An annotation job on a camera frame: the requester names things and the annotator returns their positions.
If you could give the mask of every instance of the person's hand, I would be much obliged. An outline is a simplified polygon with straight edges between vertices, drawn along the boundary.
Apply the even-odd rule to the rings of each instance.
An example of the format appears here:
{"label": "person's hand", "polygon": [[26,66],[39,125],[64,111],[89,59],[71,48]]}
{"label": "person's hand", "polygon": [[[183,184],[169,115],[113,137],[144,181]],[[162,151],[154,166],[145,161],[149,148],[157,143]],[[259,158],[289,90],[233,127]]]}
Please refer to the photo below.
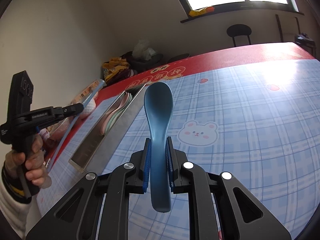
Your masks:
{"label": "person's hand", "polygon": [[[26,173],[26,178],[32,182],[32,184],[41,188],[47,188],[51,186],[51,178],[48,176],[47,170],[44,166],[44,154],[41,150],[42,138],[40,135],[35,136],[35,140],[32,144],[32,155],[26,161],[26,168],[29,170]],[[24,163],[25,154],[17,153],[12,150],[5,156],[4,167],[6,172],[12,179],[17,179],[17,167]]]}

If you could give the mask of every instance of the triangular cutout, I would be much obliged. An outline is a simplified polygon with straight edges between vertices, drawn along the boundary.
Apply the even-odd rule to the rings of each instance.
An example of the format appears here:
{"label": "triangular cutout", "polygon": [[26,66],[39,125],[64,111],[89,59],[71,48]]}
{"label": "triangular cutout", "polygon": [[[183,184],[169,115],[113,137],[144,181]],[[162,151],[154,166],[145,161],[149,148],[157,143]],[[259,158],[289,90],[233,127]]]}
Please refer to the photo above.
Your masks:
{"label": "triangular cutout", "polygon": [[71,223],[75,217],[83,192],[83,188],[77,190],[73,194],[73,196],[55,214],[56,218]]}
{"label": "triangular cutout", "polygon": [[241,189],[235,187],[233,189],[233,193],[235,194],[244,222],[250,223],[263,216],[262,211],[244,194]]}

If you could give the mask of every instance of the bear ear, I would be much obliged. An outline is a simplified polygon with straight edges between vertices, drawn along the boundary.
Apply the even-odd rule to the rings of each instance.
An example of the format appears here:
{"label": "bear ear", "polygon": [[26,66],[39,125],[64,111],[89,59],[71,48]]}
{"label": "bear ear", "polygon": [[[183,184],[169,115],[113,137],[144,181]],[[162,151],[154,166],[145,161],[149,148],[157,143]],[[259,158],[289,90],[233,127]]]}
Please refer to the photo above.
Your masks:
{"label": "bear ear", "polygon": [[205,124],[205,127],[208,127],[209,129],[213,129],[213,130],[215,130],[215,129],[217,129],[217,124],[216,123],[214,123],[214,122],[209,122],[209,123],[206,123]]}
{"label": "bear ear", "polygon": [[189,122],[186,122],[183,127],[192,127],[192,126],[196,126],[197,125],[197,122],[194,121],[194,120],[191,120]]}

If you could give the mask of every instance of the window sill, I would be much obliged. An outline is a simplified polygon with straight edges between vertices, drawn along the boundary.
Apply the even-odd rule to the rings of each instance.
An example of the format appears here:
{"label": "window sill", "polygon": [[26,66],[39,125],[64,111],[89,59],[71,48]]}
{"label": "window sill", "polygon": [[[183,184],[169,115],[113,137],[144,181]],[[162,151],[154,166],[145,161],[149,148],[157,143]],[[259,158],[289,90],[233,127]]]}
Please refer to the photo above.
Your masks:
{"label": "window sill", "polygon": [[304,15],[301,12],[294,11],[292,7],[288,4],[281,4],[281,3],[274,3],[274,2],[237,2],[237,3],[226,3],[226,4],[219,4],[214,6],[214,11],[210,13],[206,13],[203,15],[199,15],[196,17],[188,16],[188,19],[180,21],[181,23],[193,21],[195,19],[205,17],[208,15],[214,15],[219,13],[225,12],[234,12],[234,11],[241,11],[241,10],[254,10],[254,9],[267,9],[267,10],[278,10],[278,11],[285,11],[291,12],[295,14]]}

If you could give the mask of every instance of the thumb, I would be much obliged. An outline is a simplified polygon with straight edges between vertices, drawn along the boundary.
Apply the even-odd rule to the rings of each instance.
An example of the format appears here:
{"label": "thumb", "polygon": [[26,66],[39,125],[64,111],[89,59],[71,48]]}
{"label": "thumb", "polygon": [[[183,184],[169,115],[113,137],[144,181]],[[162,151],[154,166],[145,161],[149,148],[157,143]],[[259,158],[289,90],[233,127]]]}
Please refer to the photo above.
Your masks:
{"label": "thumb", "polygon": [[4,167],[12,179],[16,179],[18,177],[17,167],[23,164],[24,160],[24,153],[17,153],[15,150],[12,150],[5,155]]}

